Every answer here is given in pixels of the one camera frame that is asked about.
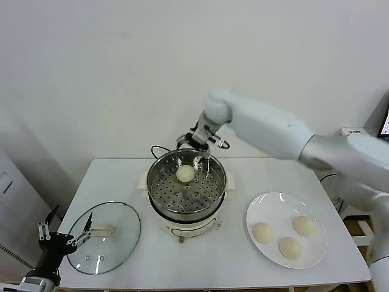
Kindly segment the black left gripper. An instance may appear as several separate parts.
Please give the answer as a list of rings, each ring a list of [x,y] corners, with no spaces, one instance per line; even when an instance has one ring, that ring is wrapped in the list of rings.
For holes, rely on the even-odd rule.
[[[55,278],[63,258],[76,251],[91,238],[92,212],[87,217],[81,216],[72,225],[68,234],[50,232],[49,226],[59,208],[57,205],[49,212],[43,221],[37,223],[39,233],[39,246],[42,254],[32,270],[32,276],[46,279]]]

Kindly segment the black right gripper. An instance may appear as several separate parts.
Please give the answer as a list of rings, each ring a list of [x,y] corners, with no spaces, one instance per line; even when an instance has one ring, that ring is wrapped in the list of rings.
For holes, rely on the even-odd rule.
[[[196,156],[196,170],[210,170],[210,151],[208,143],[199,143],[193,138],[193,133],[188,132],[179,136],[176,140],[176,148],[181,148],[184,145],[189,145],[198,151]]]

